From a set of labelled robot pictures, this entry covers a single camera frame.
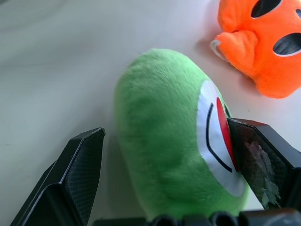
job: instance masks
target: black eye hole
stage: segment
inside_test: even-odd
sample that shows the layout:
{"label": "black eye hole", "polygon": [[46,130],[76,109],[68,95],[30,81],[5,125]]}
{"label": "black eye hole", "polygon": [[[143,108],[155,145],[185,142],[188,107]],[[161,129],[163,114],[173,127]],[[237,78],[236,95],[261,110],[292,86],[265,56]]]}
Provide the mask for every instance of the black eye hole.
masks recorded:
{"label": "black eye hole", "polygon": [[296,13],[298,14],[298,16],[301,18],[301,9],[297,9]]}
{"label": "black eye hole", "polygon": [[301,51],[301,33],[292,33],[279,39],[274,45],[273,51],[282,57],[289,57]]}
{"label": "black eye hole", "polygon": [[267,14],[281,4],[282,0],[259,0],[251,13],[251,17],[257,18]]}

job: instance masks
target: green fur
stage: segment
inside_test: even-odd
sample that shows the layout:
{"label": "green fur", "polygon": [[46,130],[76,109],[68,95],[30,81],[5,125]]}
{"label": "green fur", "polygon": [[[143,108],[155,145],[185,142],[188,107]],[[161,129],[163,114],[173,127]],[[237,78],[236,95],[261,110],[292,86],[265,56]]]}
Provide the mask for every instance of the green fur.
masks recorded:
{"label": "green fur", "polygon": [[209,78],[186,56],[153,50],[134,61],[115,94],[122,153],[137,197],[149,218],[242,210],[198,151],[196,115],[203,81]]}

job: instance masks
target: black outline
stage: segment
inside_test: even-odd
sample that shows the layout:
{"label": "black outline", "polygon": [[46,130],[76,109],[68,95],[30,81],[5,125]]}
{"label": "black outline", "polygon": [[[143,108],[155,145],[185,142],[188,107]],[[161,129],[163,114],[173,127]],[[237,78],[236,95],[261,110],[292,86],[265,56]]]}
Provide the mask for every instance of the black outline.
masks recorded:
{"label": "black outline", "polygon": [[229,109],[227,108],[226,105],[224,105],[224,107],[225,107],[225,112],[226,112],[227,117],[230,118],[230,112],[229,112]]}
{"label": "black outline", "polygon": [[229,167],[226,163],[224,163],[219,157],[218,155],[214,152],[214,150],[211,148],[210,146],[210,141],[209,141],[209,127],[210,127],[210,119],[211,119],[211,114],[212,114],[212,110],[213,110],[213,104],[211,103],[209,111],[208,111],[208,115],[207,115],[207,122],[206,122],[206,144],[207,144],[207,148],[210,151],[210,153],[214,156],[214,158],[230,173],[232,173],[232,168]]}

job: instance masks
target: stuffed animal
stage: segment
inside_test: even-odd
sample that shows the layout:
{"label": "stuffed animal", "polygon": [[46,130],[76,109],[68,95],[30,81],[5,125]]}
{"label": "stuffed animal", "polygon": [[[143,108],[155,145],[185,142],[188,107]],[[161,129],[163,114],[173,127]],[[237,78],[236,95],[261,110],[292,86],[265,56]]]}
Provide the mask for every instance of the stuffed animal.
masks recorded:
{"label": "stuffed animal", "polygon": [[116,87],[115,120],[148,218],[242,210],[248,186],[226,117],[218,89],[186,56],[156,49],[129,66]]}
{"label": "stuffed animal", "polygon": [[260,93],[284,98],[301,86],[300,0],[221,0],[218,21],[213,50]]}

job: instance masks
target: white table surface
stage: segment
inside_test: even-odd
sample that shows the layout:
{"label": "white table surface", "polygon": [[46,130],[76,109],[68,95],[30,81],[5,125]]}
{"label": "white table surface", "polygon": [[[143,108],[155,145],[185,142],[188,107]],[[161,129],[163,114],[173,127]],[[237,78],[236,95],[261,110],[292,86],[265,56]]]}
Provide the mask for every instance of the white table surface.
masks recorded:
{"label": "white table surface", "polygon": [[[300,97],[260,96],[212,53],[219,0],[8,0],[0,5],[0,225],[11,223],[67,141],[105,127],[96,218],[140,216],[113,128],[112,94],[139,53],[189,56],[220,88],[235,117],[270,124],[295,148]],[[260,208],[252,196],[248,209]]]}

